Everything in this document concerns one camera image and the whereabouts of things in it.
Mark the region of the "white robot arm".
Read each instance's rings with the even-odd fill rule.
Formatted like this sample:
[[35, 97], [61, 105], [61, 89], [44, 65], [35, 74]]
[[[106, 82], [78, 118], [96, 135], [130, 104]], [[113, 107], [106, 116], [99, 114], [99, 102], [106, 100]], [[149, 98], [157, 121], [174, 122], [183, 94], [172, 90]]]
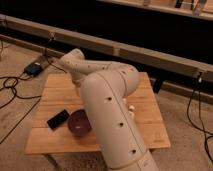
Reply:
[[159, 171], [124, 99], [140, 83], [138, 70], [115, 61], [87, 60], [79, 49], [60, 58], [80, 97], [110, 171]]

